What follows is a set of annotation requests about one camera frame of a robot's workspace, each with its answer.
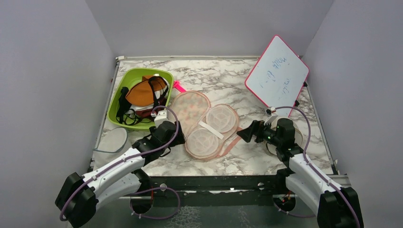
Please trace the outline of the orange bra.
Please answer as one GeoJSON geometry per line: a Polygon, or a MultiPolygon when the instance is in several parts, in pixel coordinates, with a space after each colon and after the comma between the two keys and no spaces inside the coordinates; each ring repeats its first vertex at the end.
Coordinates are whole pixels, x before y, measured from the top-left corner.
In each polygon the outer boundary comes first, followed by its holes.
{"type": "Polygon", "coordinates": [[[169,83],[161,76],[143,76],[125,95],[126,100],[135,106],[158,106],[169,91],[169,83]]]}

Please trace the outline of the peach patterned mesh laundry bag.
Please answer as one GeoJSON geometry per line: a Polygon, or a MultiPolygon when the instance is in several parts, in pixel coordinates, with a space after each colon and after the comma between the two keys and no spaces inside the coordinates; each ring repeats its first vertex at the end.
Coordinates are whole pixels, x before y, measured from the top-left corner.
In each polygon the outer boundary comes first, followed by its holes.
{"type": "Polygon", "coordinates": [[[204,94],[188,91],[176,96],[170,108],[182,126],[185,151],[195,159],[223,157],[240,140],[236,137],[227,147],[224,146],[241,130],[237,112],[227,104],[212,106],[204,94]]]}

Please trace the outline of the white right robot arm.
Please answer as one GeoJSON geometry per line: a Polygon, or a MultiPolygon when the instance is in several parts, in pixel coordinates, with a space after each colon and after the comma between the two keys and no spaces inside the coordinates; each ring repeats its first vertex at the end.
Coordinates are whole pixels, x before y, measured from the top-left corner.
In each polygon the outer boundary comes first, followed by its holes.
{"type": "Polygon", "coordinates": [[[318,169],[295,141],[294,123],[277,120],[275,128],[254,120],[237,135],[249,143],[273,145],[277,158],[285,165],[276,173],[274,187],[280,193],[295,193],[315,214],[321,228],[362,228],[364,226],[357,192],[343,187],[318,169]]]}

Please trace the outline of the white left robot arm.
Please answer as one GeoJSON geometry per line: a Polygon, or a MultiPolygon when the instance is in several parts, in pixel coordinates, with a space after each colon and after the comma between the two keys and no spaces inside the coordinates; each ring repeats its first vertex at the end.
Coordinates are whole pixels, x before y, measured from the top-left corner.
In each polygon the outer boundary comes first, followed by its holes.
{"type": "Polygon", "coordinates": [[[70,174],[55,200],[59,219],[79,228],[103,205],[130,193],[144,195],[149,190],[149,177],[142,168],[164,157],[166,149],[184,143],[180,122],[164,121],[101,168],[83,175],[70,174]]]}

